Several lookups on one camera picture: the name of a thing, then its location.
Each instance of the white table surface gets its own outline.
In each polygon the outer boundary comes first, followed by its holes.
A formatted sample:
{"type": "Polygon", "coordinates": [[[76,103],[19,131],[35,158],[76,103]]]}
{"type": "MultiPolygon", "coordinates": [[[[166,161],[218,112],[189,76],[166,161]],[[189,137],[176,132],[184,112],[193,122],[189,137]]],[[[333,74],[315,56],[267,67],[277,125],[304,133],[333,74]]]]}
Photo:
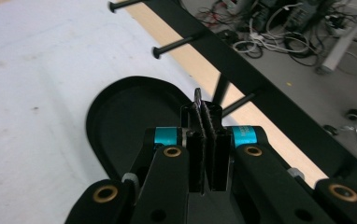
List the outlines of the white table surface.
{"type": "Polygon", "coordinates": [[[94,97],[129,76],[158,77],[190,99],[197,84],[125,11],[107,1],[0,4],[0,224],[63,223],[107,178],[85,133],[94,97]]]}

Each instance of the screw hole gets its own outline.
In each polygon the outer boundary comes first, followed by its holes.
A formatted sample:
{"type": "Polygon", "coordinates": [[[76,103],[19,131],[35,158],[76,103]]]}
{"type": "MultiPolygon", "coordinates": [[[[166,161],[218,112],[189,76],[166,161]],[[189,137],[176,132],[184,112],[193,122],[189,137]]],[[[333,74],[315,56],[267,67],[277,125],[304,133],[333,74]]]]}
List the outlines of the screw hole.
{"type": "Polygon", "coordinates": [[[166,157],[177,157],[181,154],[181,150],[177,147],[169,147],[164,150],[166,157]]]}
{"type": "Polygon", "coordinates": [[[332,184],[329,186],[329,190],[334,196],[343,201],[357,202],[357,193],[353,189],[339,184],[332,184]]]}
{"type": "Polygon", "coordinates": [[[245,152],[251,156],[261,156],[263,152],[257,147],[246,147],[245,152]]]}
{"type": "Polygon", "coordinates": [[[112,194],[112,189],[102,189],[97,196],[99,196],[100,198],[108,198],[110,195],[112,194]]]}
{"type": "Polygon", "coordinates": [[[154,222],[162,222],[166,218],[166,212],[162,209],[154,210],[151,213],[151,220],[154,222]]]}
{"type": "Polygon", "coordinates": [[[304,209],[297,209],[294,213],[299,219],[303,221],[310,222],[313,220],[312,215],[304,209]]]}
{"type": "Polygon", "coordinates": [[[93,200],[97,203],[107,203],[117,197],[118,189],[113,185],[102,186],[93,194],[93,200]]]}

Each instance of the black peg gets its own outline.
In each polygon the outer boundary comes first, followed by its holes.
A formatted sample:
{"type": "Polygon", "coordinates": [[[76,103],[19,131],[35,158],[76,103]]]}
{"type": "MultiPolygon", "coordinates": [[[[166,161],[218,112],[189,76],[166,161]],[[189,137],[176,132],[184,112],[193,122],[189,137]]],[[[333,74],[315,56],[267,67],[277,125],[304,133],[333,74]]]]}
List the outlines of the black peg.
{"type": "Polygon", "coordinates": [[[152,49],[152,54],[153,54],[153,56],[154,56],[156,59],[159,59],[159,57],[161,56],[161,54],[166,53],[166,52],[168,52],[169,50],[178,48],[178,47],[180,47],[180,46],[182,46],[182,45],[185,45],[185,44],[187,44],[187,43],[189,43],[189,42],[191,42],[191,41],[193,41],[193,40],[195,40],[195,37],[194,37],[194,36],[189,36],[189,37],[185,37],[185,38],[183,38],[183,39],[180,39],[180,40],[178,40],[178,41],[176,41],[176,42],[173,42],[173,43],[171,43],[171,44],[169,44],[169,45],[166,45],[166,46],[164,46],[164,47],[161,47],[161,48],[159,48],[159,49],[154,47],[154,48],[152,49]]]}
{"type": "Polygon", "coordinates": [[[247,94],[246,96],[240,98],[239,100],[237,100],[233,104],[228,105],[226,108],[223,109],[222,117],[225,118],[226,116],[228,116],[229,114],[231,114],[232,112],[237,110],[239,107],[241,107],[245,103],[251,101],[251,99],[254,98],[258,93],[259,93],[259,91],[252,92],[252,93],[247,94]]]}
{"type": "Polygon", "coordinates": [[[127,0],[127,1],[123,1],[123,2],[119,2],[119,3],[112,3],[109,2],[108,7],[109,10],[111,10],[111,12],[115,13],[115,9],[121,8],[121,7],[128,7],[131,6],[133,4],[142,2],[144,0],[127,0]]]}

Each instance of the white cable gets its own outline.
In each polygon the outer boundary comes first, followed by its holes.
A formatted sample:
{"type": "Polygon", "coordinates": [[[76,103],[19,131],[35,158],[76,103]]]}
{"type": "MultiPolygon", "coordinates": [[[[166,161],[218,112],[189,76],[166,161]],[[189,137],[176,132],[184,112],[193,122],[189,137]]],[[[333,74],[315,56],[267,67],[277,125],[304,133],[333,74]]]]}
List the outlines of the white cable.
{"type": "Polygon", "coordinates": [[[314,49],[310,48],[309,47],[309,40],[304,37],[304,39],[306,40],[306,42],[300,40],[300,39],[297,39],[297,38],[294,38],[294,37],[291,37],[291,36],[285,36],[285,38],[288,38],[288,39],[293,39],[293,40],[296,40],[302,44],[305,45],[305,47],[303,49],[285,49],[285,48],[281,48],[279,46],[274,46],[274,45],[271,45],[271,44],[266,44],[264,41],[261,41],[261,43],[264,45],[264,47],[266,49],[269,49],[269,50],[273,50],[273,51],[276,51],[277,49],[280,49],[280,50],[284,50],[284,51],[287,51],[287,52],[292,52],[292,53],[302,53],[302,52],[305,52],[307,51],[308,49],[311,49],[312,51],[314,51],[314,49]]]}
{"type": "Polygon", "coordinates": [[[242,41],[238,41],[236,43],[234,43],[234,45],[232,46],[232,48],[239,52],[239,53],[247,53],[247,52],[251,52],[253,50],[255,50],[257,48],[257,43],[255,42],[255,40],[253,39],[253,35],[254,35],[254,32],[252,31],[252,22],[253,22],[253,18],[250,18],[250,21],[249,21],[249,29],[250,29],[250,38],[251,40],[242,40],[242,41]],[[247,49],[247,50],[239,50],[236,48],[237,45],[239,44],[246,44],[246,43],[252,43],[253,46],[251,49],[247,49]]]}

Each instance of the black metal rod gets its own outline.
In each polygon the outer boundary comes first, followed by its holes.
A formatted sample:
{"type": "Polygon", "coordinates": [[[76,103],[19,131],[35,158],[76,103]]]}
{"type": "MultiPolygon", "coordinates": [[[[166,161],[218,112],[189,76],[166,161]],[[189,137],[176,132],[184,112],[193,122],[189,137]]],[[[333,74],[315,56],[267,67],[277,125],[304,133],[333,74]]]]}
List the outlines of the black metal rod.
{"type": "Polygon", "coordinates": [[[188,44],[189,42],[191,42],[193,40],[194,40],[194,37],[193,36],[189,36],[189,37],[185,37],[183,39],[180,39],[180,40],[178,40],[176,42],[173,42],[173,43],[171,43],[169,45],[166,45],[164,47],[161,47],[159,49],[154,47],[152,49],[152,54],[156,59],[159,59],[161,54],[166,53],[169,50],[176,49],[176,48],[178,48],[178,47],[180,47],[182,45],[188,44]]]}
{"type": "Polygon", "coordinates": [[[226,108],[223,109],[222,117],[224,118],[224,117],[228,116],[229,114],[231,114],[232,112],[237,110],[239,107],[241,107],[245,103],[249,102],[252,98],[254,98],[254,96],[256,96],[255,93],[250,93],[250,94],[242,97],[241,99],[237,100],[233,104],[228,105],[226,108]]]}
{"type": "Polygon", "coordinates": [[[112,3],[109,2],[108,7],[109,10],[111,10],[111,12],[115,13],[115,9],[121,8],[121,7],[128,7],[131,6],[133,4],[142,2],[144,0],[127,0],[127,1],[123,1],[123,2],[119,2],[119,3],[112,3]]]}
{"type": "Polygon", "coordinates": [[[221,105],[222,100],[225,97],[225,93],[228,90],[229,80],[220,74],[219,82],[217,82],[216,90],[214,91],[214,96],[212,102],[216,105],[221,105]]]}

